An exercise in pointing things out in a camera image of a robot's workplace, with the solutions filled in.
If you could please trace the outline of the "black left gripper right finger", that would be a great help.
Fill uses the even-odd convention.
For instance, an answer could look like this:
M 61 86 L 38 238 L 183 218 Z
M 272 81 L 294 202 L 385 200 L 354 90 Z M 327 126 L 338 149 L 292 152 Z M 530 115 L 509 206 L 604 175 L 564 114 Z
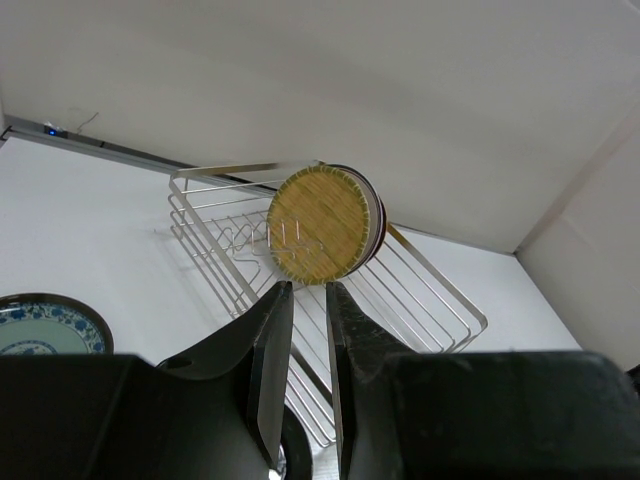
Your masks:
M 420 354 L 326 288 L 344 479 L 635 479 L 639 398 L 584 351 Z

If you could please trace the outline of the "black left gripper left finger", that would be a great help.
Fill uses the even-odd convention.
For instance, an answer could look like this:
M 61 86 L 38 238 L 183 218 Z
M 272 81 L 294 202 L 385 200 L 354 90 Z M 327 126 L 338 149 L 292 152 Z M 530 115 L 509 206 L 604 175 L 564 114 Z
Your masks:
M 293 288 L 157 366 L 134 355 L 5 356 L 5 479 L 265 479 L 278 462 Z

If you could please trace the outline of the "woven bamboo round plate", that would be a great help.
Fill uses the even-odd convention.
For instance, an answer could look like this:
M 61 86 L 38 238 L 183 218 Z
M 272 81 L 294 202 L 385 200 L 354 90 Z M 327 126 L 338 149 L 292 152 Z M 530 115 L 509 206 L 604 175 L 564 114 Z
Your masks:
M 351 273 L 366 238 L 364 195 L 343 166 L 305 167 L 276 191 L 267 212 L 271 256 L 283 274 L 323 285 Z

